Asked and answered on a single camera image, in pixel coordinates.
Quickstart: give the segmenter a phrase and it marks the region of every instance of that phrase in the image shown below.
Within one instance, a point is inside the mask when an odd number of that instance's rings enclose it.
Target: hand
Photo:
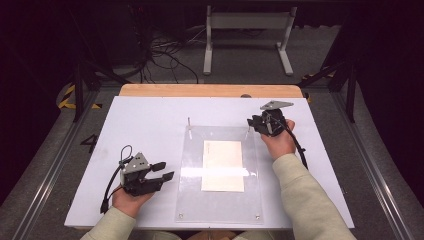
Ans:
[[[286,122],[288,127],[293,130],[295,125],[294,122],[289,119],[286,119]],[[296,151],[296,146],[294,145],[292,137],[285,130],[275,137],[269,137],[261,134],[261,138],[262,141],[265,142],[268,151],[274,160],[285,154],[295,153]]]
[[[140,211],[141,206],[154,194],[149,193],[134,197],[133,195],[126,193],[121,186],[118,186],[117,188],[120,189],[113,194],[112,206],[132,218],[137,218],[137,214]]]

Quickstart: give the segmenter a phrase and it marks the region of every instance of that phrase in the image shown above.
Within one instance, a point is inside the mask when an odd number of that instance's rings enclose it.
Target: rectangular cream paper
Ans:
[[[240,141],[204,141],[202,191],[244,192]]]

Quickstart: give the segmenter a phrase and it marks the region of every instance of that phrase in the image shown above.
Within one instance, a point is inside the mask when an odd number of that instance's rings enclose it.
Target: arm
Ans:
[[[290,129],[294,122],[287,120]],[[293,139],[284,131],[275,137],[262,135],[275,162],[284,210],[293,223],[296,239],[355,239],[336,206],[316,179],[294,155]]]
[[[86,233],[83,240],[122,240],[128,239],[134,225],[135,218],[141,206],[147,202],[153,193],[134,197],[119,189],[113,194],[112,207],[102,219]]]

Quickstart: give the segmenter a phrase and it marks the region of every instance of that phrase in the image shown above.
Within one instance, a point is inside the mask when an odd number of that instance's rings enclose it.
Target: gray carpet floor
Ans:
[[[205,44],[194,42],[174,54],[179,61],[193,69],[202,84],[294,84],[305,74],[317,72],[338,32],[337,27],[318,29],[294,29],[290,36],[287,53],[294,75],[284,74],[275,42],[280,41],[281,33],[264,31],[258,36],[247,36],[238,31],[214,33],[214,55],[212,74],[202,75]],[[155,58],[161,65],[169,66],[166,56]],[[150,74],[145,71],[149,82],[175,82],[170,70],[149,64]],[[121,67],[117,73],[125,72]],[[194,75],[179,66],[175,76],[180,83],[194,83]],[[140,82],[140,75],[130,79]],[[311,111],[317,123],[324,145],[336,172],[340,185],[345,190],[345,199],[351,212],[358,239],[396,239],[374,188],[362,165],[352,135],[347,130],[342,113],[338,111],[333,95],[325,88],[323,79],[313,87],[304,89],[311,95]],[[361,98],[360,87],[355,101],[356,126],[364,140],[367,151],[380,169],[406,225],[415,239],[424,239],[424,210],[397,171],[390,155],[376,131],[372,118]],[[78,239],[86,231],[63,226],[73,196],[90,159],[89,146],[80,143],[92,134],[99,135],[107,116],[113,96],[118,95],[119,86],[104,82],[98,92],[96,103],[101,109],[90,109],[75,140],[69,148],[60,175],[47,198],[35,225],[27,239]],[[0,239],[12,239],[20,222],[30,206],[39,185],[60,150],[61,143],[72,126],[74,110],[62,109],[50,134],[34,157],[30,166],[17,183],[14,190],[0,208]],[[133,231],[130,239],[138,239],[139,231]]]

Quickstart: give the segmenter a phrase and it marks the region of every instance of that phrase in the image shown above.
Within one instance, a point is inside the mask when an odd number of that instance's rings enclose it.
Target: forearm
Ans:
[[[112,207],[100,221],[81,239],[122,240],[128,239],[135,225],[135,219]]]
[[[273,164],[296,239],[355,239],[325,191],[294,154]]]

